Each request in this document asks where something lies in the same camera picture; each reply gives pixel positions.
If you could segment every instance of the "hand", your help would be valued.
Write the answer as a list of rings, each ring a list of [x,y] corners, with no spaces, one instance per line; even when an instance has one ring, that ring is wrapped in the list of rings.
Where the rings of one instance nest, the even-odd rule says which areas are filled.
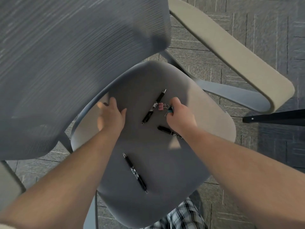
[[[109,99],[109,106],[101,102],[98,102],[97,106],[101,109],[97,119],[98,130],[107,129],[120,134],[125,125],[127,108],[120,112],[116,106],[116,99],[114,97]]]
[[[197,127],[195,116],[188,107],[181,104],[177,97],[171,99],[170,104],[173,106],[174,113],[168,113],[166,115],[166,120],[174,131],[183,135],[188,129]]]

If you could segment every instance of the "chair seat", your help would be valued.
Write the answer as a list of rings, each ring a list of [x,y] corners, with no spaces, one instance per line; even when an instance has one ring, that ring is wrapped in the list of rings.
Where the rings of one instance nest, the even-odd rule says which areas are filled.
[[[142,119],[159,94],[166,89],[162,102],[169,104],[177,96],[194,113],[200,128],[234,142],[236,129],[230,115],[192,79],[174,66],[147,61],[129,69],[114,83],[108,95],[118,108],[127,108],[125,127],[113,149],[98,192],[112,215],[122,224],[140,228],[153,224],[197,189],[209,172],[183,139],[159,131],[168,127],[166,110],[157,108],[151,119]],[[94,105],[71,137],[73,150],[98,132],[99,109]],[[133,162],[147,185],[146,194],[124,160]]]

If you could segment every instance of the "black pen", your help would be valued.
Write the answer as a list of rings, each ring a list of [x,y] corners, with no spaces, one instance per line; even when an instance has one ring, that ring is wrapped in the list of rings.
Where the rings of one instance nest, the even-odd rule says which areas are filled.
[[[140,186],[147,193],[146,184],[143,181],[142,177],[137,173],[137,171],[135,170],[132,162],[129,160],[129,158],[126,156],[126,154],[123,153],[123,156],[124,156],[125,160],[127,161],[130,169],[132,170],[132,173],[135,175],[135,177],[137,178],[138,182],[140,183]]]
[[[168,134],[170,134],[170,135],[173,135],[173,136],[176,136],[176,137],[178,137],[178,138],[181,138],[181,139],[183,139],[179,134],[177,134],[177,133],[174,133],[173,131],[171,131],[169,128],[166,128],[166,127],[163,127],[163,126],[158,126],[158,130],[161,130],[161,131],[163,131],[163,132],[165,132],[165,133],[168,133]]]
[[[150,109],[150,111],[146,114],[146,116],[144,117],[144,119],[142,120],[142,124],[146,123],[150,117],[153,114],[153,110],[155,107],[157,107],[157,105],[160,103],[162,97],[164,96],[166,89],[159,95],[158,99],[155,101],[155,103],[153,104],[152,108]]]

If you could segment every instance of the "gray carpet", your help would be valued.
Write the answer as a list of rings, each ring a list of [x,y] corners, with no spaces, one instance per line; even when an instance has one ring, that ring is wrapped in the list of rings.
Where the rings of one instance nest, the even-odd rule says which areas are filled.
[[[295,96],[279,111],[305,108],[305,0],[184,0],[209,14],[225,30],[269,65],[290,79]],[[168,49],[194,76],[218,83],[252,89],[213,53],[201,45],[173,17],[172,43]],[[159,54],[150,60],[164,60]],[[305,172],[305,128],[270,124],[244,124],[242,117],[256,113],[213,96],[232,116],[236,143],[256,150]],[[68,155],[60,145],[48,155],[27,161],[10,161],[26,187]],[[193,195],[204,210],[211,229],[254,229],[233,200],[211,177]],[[125,228],[98,202],[99,228]]]

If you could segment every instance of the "plaid shorts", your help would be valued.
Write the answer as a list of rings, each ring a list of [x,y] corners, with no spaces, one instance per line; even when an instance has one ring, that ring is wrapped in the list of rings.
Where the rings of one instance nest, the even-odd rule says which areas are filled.
[[[208,227],[188,197],[166,217],[145,229],[208,229]]]

